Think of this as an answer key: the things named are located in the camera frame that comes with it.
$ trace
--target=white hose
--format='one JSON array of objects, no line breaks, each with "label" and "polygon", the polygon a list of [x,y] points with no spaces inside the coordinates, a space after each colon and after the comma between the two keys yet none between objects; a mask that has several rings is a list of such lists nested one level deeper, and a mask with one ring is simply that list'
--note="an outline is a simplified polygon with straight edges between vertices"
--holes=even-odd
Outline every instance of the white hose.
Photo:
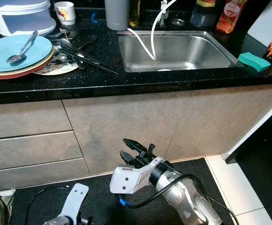
[{"label": "white hose", "polygon": [[138,36],[138,34],[136,34],[135,31],[133,31],[131,28],[127,28],[128,31],[130,31],[132,34],[134,34],[136,36],[136,38],[138,39],[138,41],[140,42],[140,44],[142,45],[142,47],[145,49],[145,51],[148,53],[148,55],[151,57],[152,60],[156,60],[156,52],[155,52],[155,46],[154,46],[154,31],[157,25],[157,22],[159,20],[159,18],[161,17],[161,15],[172,5],[176,2],[177,0],[172,0],[171,2],[169,2],[158,14],[158,16],[156,17],[154,23],[153,23],[153,27],[151,28],[151,50],[153,52],[153,54],[150,53],[150,51],[147,49],[147,47],[144,45],[143,41],[140,39],[140,37]]}]

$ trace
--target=black granite countertop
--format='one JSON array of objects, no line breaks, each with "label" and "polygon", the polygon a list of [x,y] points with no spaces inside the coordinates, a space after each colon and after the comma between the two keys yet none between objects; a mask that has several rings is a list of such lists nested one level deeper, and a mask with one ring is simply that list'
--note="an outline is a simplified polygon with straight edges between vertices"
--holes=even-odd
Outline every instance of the black granite countertop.
[{"label": "black granite countertop", "polygon": [[[0,80],[0,104],[272,84],[272,65],[260,73],[251,67],[127,73],[123,68],[116,31],[108,29],[105,20],[95,19],[95,16],[93,19],[81,19],[83,16],[79,16],[75,25],[68,26],[71,34],[75,35],[80,29],[86,29],[89,35],[97,34],[97,42],[90,45],[86,52],[117,69],[120,74],[87,66],[84,70],[78,68],[63,75],[29,74]],[[184,17],[189,19],[189,13],[185,13]],[[133,29],[150,30],[154,18],[155,15],[148,16],[145,22]],[[156,30],[206,29],[197,29],[191,24],[183,27],[167,24]],[[209,29],[209,33],[236,58],[245,52],[263,57],[266,47],[249,36],[247,30],[239,25],[231,35],[214,29]]]}]

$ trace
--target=sink basin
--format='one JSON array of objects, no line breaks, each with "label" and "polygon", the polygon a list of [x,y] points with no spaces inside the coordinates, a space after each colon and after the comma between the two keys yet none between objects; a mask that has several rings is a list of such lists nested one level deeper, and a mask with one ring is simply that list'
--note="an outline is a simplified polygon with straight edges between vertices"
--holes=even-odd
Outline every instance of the sink basin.
[{"label": "sink basin", "polygon": [[[151,32],[137,31],[151,52]],[[126,72],[241,67],[241,63],[206,31],[155,31],[153,61],[129,31],[117,33]]]}]

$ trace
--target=white tile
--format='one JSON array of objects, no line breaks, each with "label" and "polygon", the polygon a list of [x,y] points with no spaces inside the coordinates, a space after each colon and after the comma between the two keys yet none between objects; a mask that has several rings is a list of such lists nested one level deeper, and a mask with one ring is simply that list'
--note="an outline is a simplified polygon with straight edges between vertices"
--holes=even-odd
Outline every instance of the white tile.
[{"label": "white tile", "polygon": [[247,212],[236,217],[239,225],[272,225],[272,219],[269,217],[265,208]]},{"label": "white tile", "polygon": [[207,156],[206,159],[235,215],[263,208],[237,163],[226,164],[220,155]]},{"label": "white tile", "polygon": [[223,200],[224,200],[226,206],[227,206],[231,211],[233,211],[232,208],[231,208],[231,206],[230,206],[230,204],[229,204],[229,202],[228,202],[228,200],[227,200],[227,198],[226,198],[226,196],[225,196],[225,194],[224,194],[224,192],[223,192],[223,190],[221,189],[221,186],[219,185],[219,182],[217,181],[217,179],[216,179],[216,177],[215,177],[215,174],[214,174],[214,172],[213,172],[213,170],[212,170],[212,168],[211,168],[211,166],[210,166],[208,160],[206,159],[206,157],[204,157],[204,158],[205,158],[205,160],[206,160],[206,163],[207,163],[207,165],[208,165],[208,167],[209,167],[209,170],[210,170],[210,172],[211,172],[211,174],[212,174],[212,177],[213,177],[213,179],[215,180],[215,183],[216,183],[216,185],[217,185],[217,187],[218,187],[218,189],[219,189],[219,192],[220,192],[220,194],[221,194],[221,196],[222,196],[222,198],[223,198]]}]

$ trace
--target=blue plate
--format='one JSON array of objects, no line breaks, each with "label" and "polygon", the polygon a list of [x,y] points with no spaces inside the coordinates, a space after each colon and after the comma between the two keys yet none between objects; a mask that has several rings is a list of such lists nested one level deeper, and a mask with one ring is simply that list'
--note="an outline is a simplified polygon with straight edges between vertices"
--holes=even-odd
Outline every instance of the blue plate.
[{"label": "blue plate", "polygon": [[25,49],[25,60],[7,63],[6,60],[18,54],[30,35],[14,35],[0,38],[0,72],[15,71],[32,66],[42,60],[52,50],[52,43],[42,36],[37,36],[34,44],[31,43]]}]

